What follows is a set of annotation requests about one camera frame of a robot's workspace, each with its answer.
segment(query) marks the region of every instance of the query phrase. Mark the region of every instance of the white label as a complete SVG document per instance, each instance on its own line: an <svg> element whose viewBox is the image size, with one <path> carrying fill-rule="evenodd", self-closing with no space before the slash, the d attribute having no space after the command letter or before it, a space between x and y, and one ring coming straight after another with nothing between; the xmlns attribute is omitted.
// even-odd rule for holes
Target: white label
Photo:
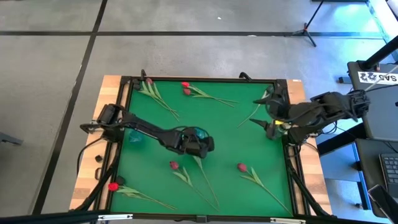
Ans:
<svg viewBox="0 0 398 224"><path fill-rule="evenodd" d="M358 72L359 81L361 83L375 83L382 78L386 73L381 72ZM398 84L398 74L389 74L380 80L377 84L395 85Z"/></svg>

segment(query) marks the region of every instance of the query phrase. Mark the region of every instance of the green leaf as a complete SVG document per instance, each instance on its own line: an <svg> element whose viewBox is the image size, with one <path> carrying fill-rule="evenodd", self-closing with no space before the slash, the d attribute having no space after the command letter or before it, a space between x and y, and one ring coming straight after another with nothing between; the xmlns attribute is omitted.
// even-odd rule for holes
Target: green leaf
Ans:
<svg viewBox="0 0 398 224"><path fill-rule="evenodd" d="M151 95L148 91L140 90L139 92L142 93L142 94L145 94L145 95L147 95L147 96L152 97L152 95Z"/></svg>
<svg viewBox="0 0 398 224"><path fill-rule="evenodd" d="M151 93L154 98L158 98L154 92L154 89L152 89L152 85L148 84L148 89L149 89L149 93Z"/></svg>
<svg viewBox="0 0 398 224"><path fill-rule="evenodd" d="M134 194L134 193L123 193L125 196L127 197L137 197L138 195Z"/></svg>
<svg viewBox="0 0 398 224"><path fill-rule="evenodd" d="M254 171L253 167L251 168L251 174L253 175L254 180L256 180L257 184L259 184L261 187L264 187L259 176L257 176L256 171Z"/></svg>
<svg viewBox="0 0 398 224"><path fill-rule="evenodd" d="M211 98L210 96L203 96L203 95L195 95L192 97L197 97L197 98Z"/></svg>
<svg viewBox="0 0 398 224"><path fill-rule="evenodd" d="M119 189L117 192L120 193L134 193L134 194L140 194L140 192L138 190L135 189L131 189L129 187L124 187L122 189Z"/></svg>
<svg viewBox="0 0 398 224"><path fill-rule="evenodd" d="M188 183L188 180L184 175L180 174L179 172L173 172L177 177L181 178L185 183Z"/></svg>
<svg viewBox="0 0 398 224"><path fill-rule="evenodd" d="M191 178L189 178L188 172L185 169L185 167L182 168L182 170L184 171L185 176L187 177L187 183L192 186L192 182L191 182Z"/></svg>
<svg viewBox="0 0 398 224"><path fill-rule="evenodd" d="M197 156L192 156L192 157L195 159L195 161L197 162L198 166L199 166L201 169L203 169L203 167L201 166L201 159L200 159L199 157L197 157Z"/></svg>
<svg viewBox="0 0 398 224"><path fill-rule="evenodd" d="M159 91L157 90L156 84L154 83L154 89L155 89L155 93L157 95L157 97L159 97L160 99L162 99L162 97L160 96Z"/></svg>
<svg viewBox="0 0 398 224"><path fill-rule="evenodd" d="M145 82L142 82L142 88L144 89L144 91L148 92L147 85L145 85Z"/></svg>
<svg viewBox="0 0 398 224"><path fill-rule="evenodd" d="M204 96L210 96L209 94L205 93L204 91L199 90L199 89L198 89L197 87L195 87L195 86L190 86L190 87L188 87L188 88L190 88L190 89L192 89L192 90L195 90L195 91L197 91L198 93L200 93L200 94L202 94L202 95L204 95Z"/></svg>
<svg viewBox="0 0 398 224"><path fill-rule="evenodd" d="M253 181L254 183L257 183L256 180L254 180L252 177L245 176L245 175L242 175L241 177L243 177L243 178L245 178L245 179L247 179L247 180L251 180L251 181Z"/></svg>

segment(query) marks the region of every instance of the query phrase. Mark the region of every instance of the green felt mat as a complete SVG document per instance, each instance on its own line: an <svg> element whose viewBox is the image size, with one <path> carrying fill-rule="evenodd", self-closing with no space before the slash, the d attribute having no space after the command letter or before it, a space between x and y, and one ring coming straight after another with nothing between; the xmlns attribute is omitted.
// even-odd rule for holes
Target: green felt mat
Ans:
<svg viewBox="0 0 398 224"><path fill-rule="evenodd" d="M209 201L215 203L211 190L192 156L179 156L147 136L139 144L131 144L128 138L130 130L126 130L118 175L126 179L128 187L178 209L171 210L154 202L114 193L111 211L290 217L291 215L264 189L242 178L243 173L236 168L239 162L253 167L262 183L292 212L282 141L267 139L262 128L250 121L236 128L254 111L256 105L252 101L261 98L267 84L208 82L191 82L191 84L209 95L239 103L233 103L235 107L232 108L212 99L192 98L183 94L180 82L156 81L163 99L171 108L178 111L180 122L151 97L137 90L132 94L129 110L164 129L198 126L214 137L215 150L202 160L202 164L220 202L220 211L217 212L208 205L172 173L169 162L176 161L187 169L194 186ZM263 106L253 118L271 120Z"/></svg>

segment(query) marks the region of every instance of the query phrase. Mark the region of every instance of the flower stem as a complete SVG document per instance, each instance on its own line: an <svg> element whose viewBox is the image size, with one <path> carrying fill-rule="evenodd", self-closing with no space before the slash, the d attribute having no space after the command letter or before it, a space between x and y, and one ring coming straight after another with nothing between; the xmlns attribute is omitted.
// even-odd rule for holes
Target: flower stem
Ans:
<svg viewBox="0 0 398 224"><path fill-rule="evenodd" d="M169 209L171 209L171 210L176 210L176 209L177 209L177 208L175 208L175 207L173 207L173 206L171 206L171 205L167 205L167 204L164 204L164 203L162 203L162 202L160 202L160 201L157 201L157 200L155 200L155 199L153 199L153 198L150 198L150 197L144 195L143 193L140 193L140 194L141 194L142 196L147 197L147 198L141 197L141 196L139 196L139 195L130 196L130 195L128 195L128 194L125 194L125 196L127 196L127 197L134 197L134 198L138 198L138 199L148 200L148 201L150 201L150 202L159 203L160 205L163 205L163 206L165 206L166 208L169 208Z"/></svg>
<svg viewBox="0 0 398 224"><path fill-rule="evenodd" d="M201 168L200 170L201 170L201 173L203 174L203 176L205 177L205 180L206 180L207 184L209 185L209 188L210 188L210 190L211 190L211 193L213 193L214 199L216 200L217 207L219 208L219 207L220 207L220 204L218 203L217 196L216 196L216 194L214 193L214 190L213 190L213 188L211 187L211 184L210 184L209 180L207 179L207 176L206 176L206 174L205 174L205 171L203 170L203 168Z"/></svg>
<svg viewBox="0 0 398 224"><path fill-rule="evenodd" d="M254 178L254 176L249 172L249 171L247 171L247 173L253 178L253 179L255 179ZM287 209L286 208L286 206L274 195L274 194L272 194L271 193L271 191L270 190L268 190L264 185L262 185L262 184L260 184L260 183L257 183L260 187L262 187L264 190L266 190L285 210L286 210L286 212L288 212L289 214L291 214L292 216L293 216L293 214L289 211L289 209Z"/></svg>
<svg viewBox="0 0 398 224"><path fill-rule="evenodd" d="M215 99L216 101L220 101L220 102L222 102L222 103L224 103L224 104L226 104L226 105L228 105L228 106L234 107L233 105L231 105L231 104L229 104L229 103L226 103L226 102L224 102L224 101L222 101L222 100L219 100L219 99L214 98L214 97L212 97L212 98Z"/></svg>
<svg viewBox="0 0 398 224"><path fill-rule="evenodd" d="M251 113L244 121L242 121L242 123L240 123L239 125L238 125L238 127L236 127L236 128L239 128L243 123L245 123L248 119L250 119L256 112L257 112L257 110L260 108L260 106L261 105L257 105L257 107L256 107L256 109L253 111L253 113Z"/></svg>
<svg viewBox="0 0 398 224"><path fill-rule="evenodd" d="M152 98L153 98L158 104L160 104L160 105L163 106L164 108L168 109L177 121L180 121L180 120L177 118L177 117L179 117L179 115L177 114L177 112L175 112L175 110L173 110L171 107L169 107L169 106L166 104L166 102L165 102L164 100L162 100L162 99L160 99L160 98L158 98L158 97L157 97L157 98L152 97Z"/></svg>
<svg viewBox="0 0 398 224"><path fill-rule="evenodd" d="M153 198L151 198L150 196L148 196L148 195L145 195L145 194L143 194L143 193L140 193L142 196L144 196L144 197L147 197L147 198L149 198L150 200L152 200L152 201L154 201L154 202L157 202L157 203L159 203L159 204L161 204L161 205L163 205L163 206L166 206L166 207L169 207L169 208L171 208L171 209L174 209L174 210L176 210L177 208L175 208L175 207L173 207L173 206L171 206L171 205L167 205L167 204L165 204L165 203L162 203L162 202L160 202L160 201L158 201L158 200L156 200L156 199L153 199Z"/></svg>
<svg viewBox="0 0 398 224"><path fill-rule="evenodd" d="M226 100L226 99L221 99L221 98L217 98L215 97L217 100L223 100L223 101L228 101L228 102L232 102L232 103L239 103L238 101L234 101L234 100Z"/></svg>
<svg viewBox="0 0 398 224"><path fill-rule="evenodd" d="M275 195L273 195L265 186L261 185L261 187L266 190L286 210L286 212L293 216L289 209L287 209L286 206L277 197L275 197Z"/></svg>
<svg viewBox="0 0 398 224"><path fill-rule="evenodd" d="M200 193L200 191L196 188L194 188L194 186L191 186L193 190L195 190L196 193L198 193L198 195L200 195L203 199L205 199L207 201L207 203L209 203L215 210L217 210L217 212L219 212L219 210L212 204L209 202L209 200L207 200L205 198L205 196L203 196L203 194Z"/></svg>
<svg viewBox="0 0 398 224"><path fill-rule="evenodd" d="M177 111L173 110L163 99L160 99L161 102L163 102L163 104L172 112L174 112L178 117L180 117L180 115L177 114Z"/></svg>

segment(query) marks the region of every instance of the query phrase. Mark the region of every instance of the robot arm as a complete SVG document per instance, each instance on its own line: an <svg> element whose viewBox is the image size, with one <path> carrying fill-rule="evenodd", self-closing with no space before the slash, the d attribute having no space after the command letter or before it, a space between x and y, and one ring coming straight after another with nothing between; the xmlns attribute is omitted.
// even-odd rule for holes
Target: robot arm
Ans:
<svg viewBox="0 0 398 224"><path fill-rule="evenodd" d="M117 122L119 112L122 112L122 119ZM103 128L102 138L109 142L122 140L122 128L131 128L151 138L158 140L159 144L177 154L190 154L204 159L207 152L214 150L214 140L207 134L201 139L197 136L196 127L180 127L162 129L132 113L128 113L123 107L114 104L104 105L97 119L97 124L82 124L80 128L87 133L92 133L96 128Z"/></svg>
<svg viewBox="0 0 398 224"><path fill-rule="evenodd" d="M283 134L288 137L291 145L298 146L310 134L319 133L324 127L339 119L363 117L369 110L369 98L364 90L351 91L346 95L338 92L327 92L311 98L309 103L291 105L282 87L270 86L270 94L255 103L265 105L266 111L273 121L251 121L261 125L267 137L275 139Z"/></svg>

